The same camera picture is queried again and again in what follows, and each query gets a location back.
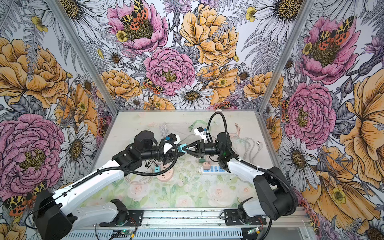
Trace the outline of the teal charger with white cable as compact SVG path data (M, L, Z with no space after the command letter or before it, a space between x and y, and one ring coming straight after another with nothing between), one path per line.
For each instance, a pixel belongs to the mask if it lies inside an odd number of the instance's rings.
M183 147L181 145L178 145L178 152L179 153L184 153Z

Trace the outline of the pink charger plug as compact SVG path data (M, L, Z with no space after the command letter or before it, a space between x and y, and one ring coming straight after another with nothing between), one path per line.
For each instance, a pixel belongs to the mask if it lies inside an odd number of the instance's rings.
M202 168L204 171L209 171L211 169L211 164L209 162L204 162Z

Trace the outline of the teal charger with black cable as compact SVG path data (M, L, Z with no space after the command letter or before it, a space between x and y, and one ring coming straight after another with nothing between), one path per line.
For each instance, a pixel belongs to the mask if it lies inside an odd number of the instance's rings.
M154 170L154 173L155 173L156 175L160 175L160 172L161 172L161 167L160 167L160 166L156 166L156 167L155 167L155 170Z

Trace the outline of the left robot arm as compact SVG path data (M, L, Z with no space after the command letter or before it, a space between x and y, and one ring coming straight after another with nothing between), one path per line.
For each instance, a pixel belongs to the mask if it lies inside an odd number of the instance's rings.
M146 160L170 161L167 170L172 169L178 158L183 156L180 146L169 141L158 146L137 150L130 144L127 148L81 180L56 190L41 192L32 213L36 228L44 240L61 240L71 231L97 223L121 226L127 223L129 211L120 200L109 204L80 210L79 206L105 186L123 179L129 174L154 177L157 173L140 172L138 169Z

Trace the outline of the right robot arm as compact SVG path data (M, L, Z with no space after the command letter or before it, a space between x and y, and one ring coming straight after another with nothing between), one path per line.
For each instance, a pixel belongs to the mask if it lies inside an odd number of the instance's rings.
M243 223L256 216L275 221L296 211L298 198L282 171L277 167L264 169L241 159L234 153L228 133L219 133L215 142L200 140L183 144L180 150L199 159L217 156L222 170L254 186L257 198L249 198L238 205L238 216Z

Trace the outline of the white blue power strip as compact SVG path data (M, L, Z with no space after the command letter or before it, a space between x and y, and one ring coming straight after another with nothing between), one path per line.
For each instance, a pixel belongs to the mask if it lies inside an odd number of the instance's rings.
M210 166L209 169L201 167L201 173L205 175L228 175L229 173L223 170L220 166Z

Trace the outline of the round pink power socket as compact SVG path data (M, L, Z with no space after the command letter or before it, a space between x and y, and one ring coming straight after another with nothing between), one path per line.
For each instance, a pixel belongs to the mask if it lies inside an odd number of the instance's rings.
M173 176L174 176L174 170L170 169L169 171L167 171L161 175L157 175L157 179L160 182L168 182L172 179Z

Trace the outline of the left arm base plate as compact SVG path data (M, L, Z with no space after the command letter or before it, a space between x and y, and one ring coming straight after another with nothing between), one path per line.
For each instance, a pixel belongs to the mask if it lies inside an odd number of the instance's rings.
M111 222L100 223L100 227L140 227L144 218L143 210L119 212Z

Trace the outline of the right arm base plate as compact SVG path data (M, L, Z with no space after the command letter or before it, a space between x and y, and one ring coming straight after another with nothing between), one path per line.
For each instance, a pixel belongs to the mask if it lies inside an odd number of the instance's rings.
M226 226L264 226L267 224L263 216L255 216L246 219L240 216L238 209L225 209L220 214L220 219L225 221Z

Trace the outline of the aluminium front rail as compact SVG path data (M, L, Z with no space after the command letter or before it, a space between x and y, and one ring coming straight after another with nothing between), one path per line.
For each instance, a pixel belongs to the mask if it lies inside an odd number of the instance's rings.
M252 226L226 226L220 219L223 208L202 209L143 209L144 218L139 228L192 228L192 227L252 227ZM112 208L94 206L78 208L73 213L77 220L73 223L71 231L85 227L99 225L103 222L111 222L118 215Z

